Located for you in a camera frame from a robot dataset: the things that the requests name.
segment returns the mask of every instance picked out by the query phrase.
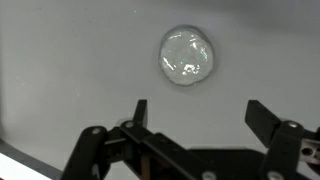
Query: white surface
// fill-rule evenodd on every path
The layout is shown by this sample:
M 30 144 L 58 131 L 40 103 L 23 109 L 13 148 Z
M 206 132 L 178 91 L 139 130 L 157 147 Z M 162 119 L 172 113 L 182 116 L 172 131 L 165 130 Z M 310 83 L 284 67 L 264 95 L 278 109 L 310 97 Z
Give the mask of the white surface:
M 214 53 L 209 40 L 197 28 L 179 26 L 161 42 L 159 64 L 174 84 L 194 85 L 212 72 Z
M 63 169 L 81 130 L 110 129 L 139 98 L 150 129 L 185 147 L 264 150 L 244 123 L 252 98 L 315 130 L 319 15 L 318 0 L 0 0 L 5 140 Z M 168 82 L 157 61 L 162 36 L 180 24 L 203 29 L 219 59 L 189 88 Z
M 42 174 L 0 153 L 0 178 L 4 180 L 50 180 Z

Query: black mechanical part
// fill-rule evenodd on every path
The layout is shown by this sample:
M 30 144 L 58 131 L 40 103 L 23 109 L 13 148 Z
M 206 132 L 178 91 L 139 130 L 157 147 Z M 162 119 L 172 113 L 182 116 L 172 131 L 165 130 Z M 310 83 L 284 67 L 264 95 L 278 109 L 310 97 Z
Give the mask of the black mechanical part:
M 299 159 L 320 169 L 318 133 L 282 122 L 258 101 L 249 101 L 245 121 L 269 148 L 266 155 L 247 149 L 186 150 L 146 129 L 147 101 L 140 100 L 132 121 L 108 132 L 91 127 L 81 134 L 62 180 L 100 180 L 119 161 L 143 180 L 308 180 L 296 172 Z

